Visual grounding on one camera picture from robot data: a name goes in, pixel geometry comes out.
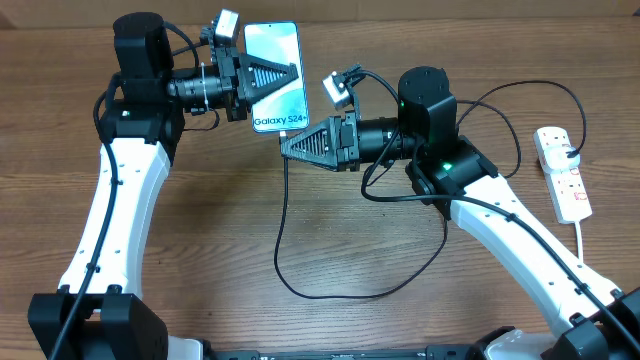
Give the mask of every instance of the smartphone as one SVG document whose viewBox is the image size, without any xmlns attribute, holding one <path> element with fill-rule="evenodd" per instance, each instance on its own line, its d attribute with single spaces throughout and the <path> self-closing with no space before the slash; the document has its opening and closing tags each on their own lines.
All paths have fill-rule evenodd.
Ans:
<svg viewBox="0 0 640 360">
<path fill-rule="evenodd" d="M 298 78 L 251 107 L 256 132 L 289 131 L 309 126 L 309 107 L 298 26 L 291 21 L 253 23 L 244 27 L 247 54 L 279 64 L 296 64 Z"/>
</svg>

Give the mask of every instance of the white power strip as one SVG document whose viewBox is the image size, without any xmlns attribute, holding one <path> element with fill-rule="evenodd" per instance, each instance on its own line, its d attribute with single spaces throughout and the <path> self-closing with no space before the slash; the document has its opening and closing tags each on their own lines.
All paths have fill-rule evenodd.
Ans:
<svg viewBox="0 0 640 360">
<path fill-rule="evenodd" d="M 593 211 L 578 170 L 580 155 L 567 157 L 567 153 L 575 148 L 571 147 L 567 131 L 559 127 L 540 128 L 533 135 L 533 140 L 558 222 L 576 225 L 578 258 L 582 260 L 580 220 L 591 216 Z"/>
</svg>

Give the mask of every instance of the wall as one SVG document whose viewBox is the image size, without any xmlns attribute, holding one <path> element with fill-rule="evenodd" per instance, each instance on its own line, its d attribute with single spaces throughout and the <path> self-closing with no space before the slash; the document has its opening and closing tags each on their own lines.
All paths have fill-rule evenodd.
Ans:
<svg viewBox="0 0 640 360">
<path fill-rule="evenodd" d="M 240 12 L 243 22 L 302 22 L 630 16 L 640 0 L 0 0 L 0 28 L 111 26 L 134 11 L 204 24 L 222 7 Z"/>
</svg>

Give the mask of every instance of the power outlet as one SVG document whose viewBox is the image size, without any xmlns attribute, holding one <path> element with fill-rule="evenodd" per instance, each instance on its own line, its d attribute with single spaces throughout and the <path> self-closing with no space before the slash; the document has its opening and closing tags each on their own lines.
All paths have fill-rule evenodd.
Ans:
<svg viewBox="0 0 640 360">
<path fill-rule="evenodd" d="M 573 149 L 566 130 L 559 127 L 549 126 L 538 129 L 533 139 L 543 169 L 545 169 L 547 162 L 545 159 L 546 150 L 558 146 L 568 150 Z M 544 177 L 547 181 L 549 194 L 551 195 L 553 208 L 559 223 L 576 223 L 593 214 L 589 197 L 577 166 L 559 169 L 555 173 L 550 173 L 545 169 Z"/>
</svg>

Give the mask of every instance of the wooden table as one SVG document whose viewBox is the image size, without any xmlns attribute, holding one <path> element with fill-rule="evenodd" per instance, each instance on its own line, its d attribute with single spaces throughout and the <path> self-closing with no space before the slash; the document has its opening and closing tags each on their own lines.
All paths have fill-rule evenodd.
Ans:
<svg viewBox="0 0 640 360">
<path fill-rule="evenodd" d="M 185 30 L 195 37 L 199 28 Z M 583 223 L 586 262 L 626 291 L 640 285 L 639 33 L 640 19 L 631 17 L 300 25 L 314 122 L 336 113 L 320 80 L 357 62 L 392 84 L 414 66 L 443 67 L 461 99 L 522 79 L 573 89 L 589 117 L 581 166 L 594 215 Z M 0 358 L 43 358 L 26 311 L 33 293 L 55 291 L 84 228 L 99 160 L 91 109 L 118 70 L 112 42 L 111 29 L 0 32 Z M 188 54 L 179 61 L 191 63 Z M 394 115 L 379 85 L 368 80 L 358 91 L 365 118 Z M 573 227 L 558 224 L 551 210 L 532 140 L 537 128 L 557 125 L 577 143 L 575 104 L 545 85 L 502 90 L 487 102 L 503 109 L 520 135 L 523 164 L 511 186 L 575 250 Z M 187 121 L 206 126 L 211 118 Z M 514 145 L 499 117 L 474 111 L 461 131 L 503 173 L 511 171 Z M 281 266 L 296 289 L 386 290 L 439 246 L 442 224 L 433 207 L 368 202 L 361 173 L 290 168 Z M 379 181 L 389 194 L 409 193 L 408 186 L 402 165 Z M 470 342 L 501 325 L 547 331 L 519 285 L 453 224 L 441 255 L 392 296 L 298 298 L 273 269 L 281 206 L 275 135 L 224 119 L 215 131 L 183 135 L 143 270 L 145 303 L 171 334 L 209 339 L 218 350 L 293 351 Z"/>
</svg>

